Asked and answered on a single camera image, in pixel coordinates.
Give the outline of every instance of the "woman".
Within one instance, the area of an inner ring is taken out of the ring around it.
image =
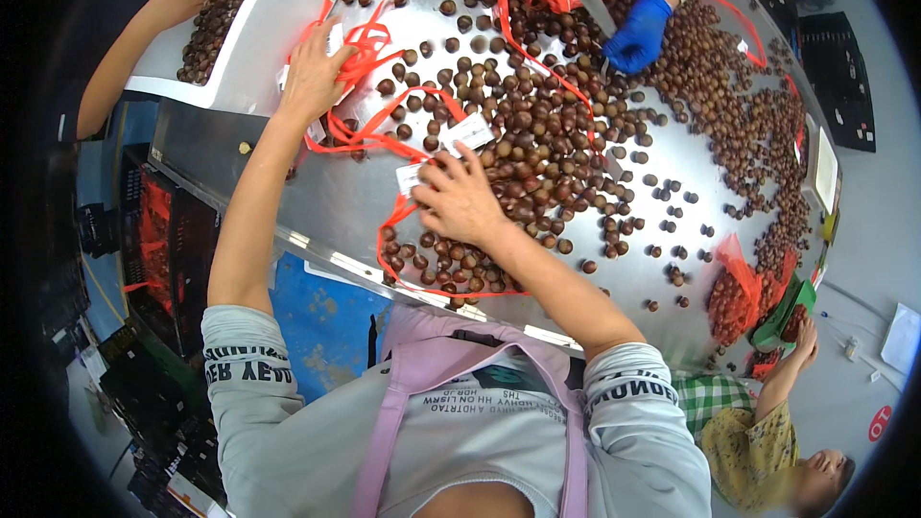
[[[796,349],[768,374],[757,400],[726,376],[673,374],[679,406],[707,456],[715,488],[744,513],[787,506],[797,516],[822,516],[854,475],[854,461],[839,450],[800,458],[787,398],[818,352],[810,318],[800,328]]]
[[[98,133],[150,43],[163,31],[197,15],[205,1],[148,0],[93,72],[81,93],[76,120],[61,119],[61,140],[82,141]]]
[[[334,20],[291,58],[282,101],[227,208],[201,323],[218,462],[238,516],[709,516],[707,460],[659,351],[598,288],[510,223],[477,157],[446,153],[413,197],[422,223],[482,248],[585,351],[516,328],[390,316],[392,358],[304,407],[266,288],[284,175],[307,125],[342,94]]]

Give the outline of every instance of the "metal sorting table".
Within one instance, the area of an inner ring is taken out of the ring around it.
[[[367,8],[359,7],[357,1],[351,6],[338,2],[333,13],[342,15],[347,31],[370,17],[378,1],[375,0]],[[470,57],[474,63],[490,57],[499,59],[500,74],[511,74],[511,68],[505,64],[508,58],[505,53],[493,55],[487,51],[478,55],[470,49],[470,40],[474,36],[482,34],[491,38],[496,35],[495,31],[489,29],[479,33],[474,27],[462,35],[457,30],[458,16],[468,14],[476,20],[478,15],[490,13],[489,10],[482,6],[469,9],[463,5],[462,0],[454,0],[457,14],[445,17],[438,11],[442,1],[409,0],[404,8],[387,10],[380,21],[390,29],[392,43],[385,47],[382,54],[400,48],[418,50],[421,41],[429,40],[435,47],[432,57],[424,59],[420,56],[418,63],[407,68],[407,71],[417,72],[422,82],[434,81],[440,69],[455,69],[457,58],[461,56]],[[760,5],[753,11],[749,7],[750,0],[727,1],[751,19],[766,48],[773,37],[780,36],[777,27]],[[754,47],[753,37],[748,36],[741,21],[721,5],[717,5],[717,10],[722,19],[720,27],[741,35]],[[449,54],[444,50],[444,41],[453,36],[460,39],[460,51]],[[555,37],[541,34],[539,41],[543,50],[541,58],[544,54],[553,53],[564,60],[562,45]],[[788,72],[806,108],[828,131],[803,70],[799,65],[794,65]],[[360,83],[339,105],[336,113],[341,118],[357,118],[361,124],[366,122],[390,99],[382,98],[374,90],[384,78],[392,78],[390,64],[377,69]],[[757,74],[752,75],[752,79],[755,91],[766,86],[779,88],[781,80],[777,76]],[[396,85],[397,93],[406,88],[404,83],[397,82]],[[633,182],[627,184],[628,188],[636,192],[636,199],[630,205],[631,215],[645,218],[646,228],[622,238],[630,246],[626,255],[616,260],[605,259],[602,253],[603,216],[596,209],[589,208],[586,212],[577,213],[561,235],[574,244],[572,254],[564,259],[574,269],[585,259],[596,260],[599,263],[598,270],[586,276],[598,286],[611,291],[614,302],[638,325],[650,343],[662,350],[666,361],[676,367],[699,368],[717,346],[709,336],[707,303],[712,285],[722,271],[719,263],[714,261],[705,264],[701,256],[704,251],[715,250],[727,235],[736,233],[746,259],[754,266],[754,240],[776,219],[777,212],[756,212],[751,219],[742,221],[735,221],[726,215],[723,210],[727,204],[738,207],[743,201],[722,183],[721,168],[714,164],[708,151],[708,137],[689,134],[688,125],[679,124],[673,119],[673,113],[660,102],[654,89],[644,87],[642,90],[646,92],[646,100],[641,104],[628,101],[630,108],[652,107],[671,118],[664,128],[649,127],[655,139],[652,147],[640,149],[632,139],[624,144],[627,158],[620,161],[625,170],[634,173]],[[421,110],[418,113],[407,113],[405,122],[413,127],[413,139],[409,144],[422,147],[425,124],[430,118],[428,113]],[[247,162],[247,157],[237,152],[237,145],[241,141],[258,141],[265,122],[266,118],[203,110],[164,100],[160,105],[151,162],[178,184],[219,212],[224,212]],[[388,118],[380,130],[395,128],[396,125]],[[638,150],[649,154],[649,162],[645,165],[630,160],[632,152]],[[353,161],[348,153],[307,153],[296,177],[287,183],[283,192],[276,240],[286,250],[307,259],[311,265],[347,277],[395,301],[443,308],[447,298],[411,293],[399,287],[392,289],[381,284],[382,272],[375,252],[376,232],[378,226],[390,216],[398,193],[394,170],[405,164],[404,159],[386,151],[372,151],[368,160],[362,164]],[[646,174],[658,177],[660,187],[667,179],[678,180],[682,183],[682,190],[674,193],[668,203],[656,200],[652,196],[653,189],[643,185],[642,179]],[[765,189],[768,197],[773,194],[772,185],[769,183]],[[685,192],[697,193],[699,202],[694,205],[685,202]],[[668,206],[682,207],[684,217],[674,219],[668,216]],[[661,222],[666,220],[678,225],[677,232],[669,234],[660,228]],[[801,278],[808,278],[812,274],[823,250],[823,241],[817,235],[821,227],[820,213],[812,213],[811,225],[816,235],[809,237],[811,249],[802,253],[802,269],[799,271]],[[702,227],[706,226],[716,228],[713,238],[702,233]],[[417,243],[423,231],[415,215],[403,221],[397,230],[401,242],[413,243]],[[650,245],[662,247],[659,259],[646,254]],[[686,260],[672,256],[673,248],[677,246],[687,249],[689,257]],[[434,252],[426,252],[426,255],[431,261],[430,265],[433,265],[437,256]],[[678,264],[685,273],[694,275],[692,284],[676,288],[668,280],[666,268],[672,262]],[[410,277],[412,282],[413,278],[417,279],[418,272],[411,264],[407,264],[402,277],[404,280]],[[680,295],[691,300],[690,307],[681,308],[676,304]],[[646,310],[647,300],[658,301],[660,309],[654,314]],[[487,297],[481,299],[475,307],[468,305],[460,312],[481,318],[485,315],[519,327],[531,325],[554,333],[562,332],[532,298],[525,296]],[[750,350],[748,343],[740,339],[727,356],[721,357],[720,363],[725,364],[737,355],[743,357]]]

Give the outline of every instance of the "gloved hand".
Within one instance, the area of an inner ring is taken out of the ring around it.
[[[659,57],[665,22],[671,15],[672,7],[665,0],[637,0],[602,52],[618,71],[641,71]]]

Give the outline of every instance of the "yellow floral shirt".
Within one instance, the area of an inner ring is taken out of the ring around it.
[[[775,479],[789,473],[775,473],[795,466],[800,458],[787,400],[757,424],[749,410],[721,410],[704,427],[700,447],[714,484],[730,504],[747,514],[783,502],[785,489]]]

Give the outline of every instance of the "white tray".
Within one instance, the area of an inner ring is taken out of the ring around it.
[[[838,158],[835,147],[821,125],[806,114],[806,134],[809,136],[809,161],[802,193],[813,209],[831,214],[835,207],[838,185]]]
[[[127,90],[159,94],[228,112],[268,117],[278,107],[278,75],[323,0],[244,0],[205,86],[176,79],[192,21],[154,40],[134,67]]]

